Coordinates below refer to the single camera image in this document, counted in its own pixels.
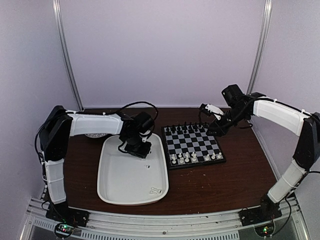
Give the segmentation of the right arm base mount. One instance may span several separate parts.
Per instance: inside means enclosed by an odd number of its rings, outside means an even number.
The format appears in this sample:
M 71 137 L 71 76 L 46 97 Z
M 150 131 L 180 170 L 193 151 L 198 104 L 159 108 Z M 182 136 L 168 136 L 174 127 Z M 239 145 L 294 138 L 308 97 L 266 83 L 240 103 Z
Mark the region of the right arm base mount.
M 280 209 L 277 209 L 272 213 L 263 213 L 262 207 L 257 206 L 253 208 L 243 208 L 238 212 L 238 215 L 242 226 L 245 227 L 280 218 L 282 216 L 282 212 Z

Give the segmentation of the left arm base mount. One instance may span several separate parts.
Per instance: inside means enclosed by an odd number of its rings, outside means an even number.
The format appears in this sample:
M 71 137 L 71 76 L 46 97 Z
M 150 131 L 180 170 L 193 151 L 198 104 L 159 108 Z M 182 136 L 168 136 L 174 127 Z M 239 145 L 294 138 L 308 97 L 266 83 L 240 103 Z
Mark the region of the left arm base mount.
M 73 208 L 58 209 L 49 206 L 45 217 L 57 222 L 67 223 L 74 227 L 86 227 L 89 220 L 90 213 L 85 210 L 78 210 Z

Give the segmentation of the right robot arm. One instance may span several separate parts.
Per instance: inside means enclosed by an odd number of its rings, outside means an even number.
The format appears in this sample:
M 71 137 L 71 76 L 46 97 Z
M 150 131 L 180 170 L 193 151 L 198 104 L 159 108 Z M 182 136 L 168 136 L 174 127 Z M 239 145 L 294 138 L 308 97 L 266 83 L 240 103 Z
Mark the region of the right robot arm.
M 214 115 L 207 134 L 222 137 L 242 120 L 254 119 L 260 141 L 272 166 L 279 171 L 277 182 L 261 198 L 256 210 L 259 220 L 268 220 L 276 205 L 292 193 L 320 158 L 320 114 L 298 109 L 260 92 L 245 94 L 238 85 L 222 92 L 229 109 L 222 111 L 212 104 L 201 112 Z

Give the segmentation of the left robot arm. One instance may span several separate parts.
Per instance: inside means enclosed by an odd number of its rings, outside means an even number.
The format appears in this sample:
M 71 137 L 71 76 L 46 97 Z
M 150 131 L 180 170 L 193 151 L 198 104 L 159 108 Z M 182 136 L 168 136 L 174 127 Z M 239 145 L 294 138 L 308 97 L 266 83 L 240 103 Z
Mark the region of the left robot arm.
M 118 136 L 122 153 L 144 159 L 151 150 L 147 140 L 153 132 L 155 119 L 145 111 L 129 116 L 120 110 L 107 113 L 71 111 L 55 106 L 39 128 L 35 141 L 40 145 L 38 156 L 44 165 L 46 185 L 52 213 L 61 222 L 72 218 L 64 185 L 64 161 L 69 139 L 78 135 L 107 134 Z

